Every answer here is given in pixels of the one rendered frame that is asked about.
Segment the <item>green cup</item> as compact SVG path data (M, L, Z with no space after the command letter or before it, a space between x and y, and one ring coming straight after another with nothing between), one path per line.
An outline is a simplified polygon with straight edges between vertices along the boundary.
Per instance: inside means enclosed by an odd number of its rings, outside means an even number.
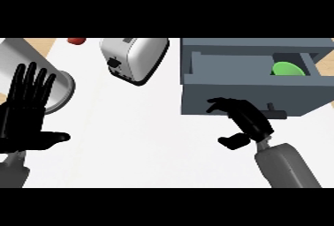
M306 75L302 68L290 62L277 62L272 67L272 74L275 76L305 76Z

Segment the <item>white toaster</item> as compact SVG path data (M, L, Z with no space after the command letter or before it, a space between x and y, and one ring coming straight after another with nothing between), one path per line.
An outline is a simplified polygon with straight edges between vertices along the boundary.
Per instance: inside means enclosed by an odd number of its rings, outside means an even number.
M105 38L101 50L111 74L142 86L160 66L169 47L167 38Z

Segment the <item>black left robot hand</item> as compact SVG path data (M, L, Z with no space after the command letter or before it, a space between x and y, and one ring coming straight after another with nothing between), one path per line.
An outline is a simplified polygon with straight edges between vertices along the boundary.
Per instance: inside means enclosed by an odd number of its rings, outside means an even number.
M48 75L46 68L36 70L36 62L18 65L6 101L0 104L0 154L46 150L71 139L67 132L42 130L57 75Z

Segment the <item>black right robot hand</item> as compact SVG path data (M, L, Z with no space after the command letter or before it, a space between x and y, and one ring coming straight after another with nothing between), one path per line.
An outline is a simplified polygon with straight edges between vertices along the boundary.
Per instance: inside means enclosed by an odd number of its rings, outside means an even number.
M218 139L218 142L229 150L237 150L247 146L253 140L262 142L271 137L274 128L269 120L249 101L219 97L209 99L207 102L212 103L212 106L206 112L225 111L241 129L241 132L231 137Z

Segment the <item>grey drawer cabinet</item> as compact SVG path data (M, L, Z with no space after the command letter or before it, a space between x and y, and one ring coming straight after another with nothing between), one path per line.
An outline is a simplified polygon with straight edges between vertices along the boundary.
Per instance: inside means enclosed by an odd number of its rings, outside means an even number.
M330 38L182 38L181 71L193 72L193 54L256 57L308 53L314 64L334 50Z

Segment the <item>grey drawer front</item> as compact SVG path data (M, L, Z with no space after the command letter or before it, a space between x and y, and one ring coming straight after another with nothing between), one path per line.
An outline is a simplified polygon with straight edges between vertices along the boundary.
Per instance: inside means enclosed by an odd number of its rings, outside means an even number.
M255 75L184 76L182 114L206 115L207 100L225 97L247 100L259 110L268 104L300 117L334 101L334 77Z

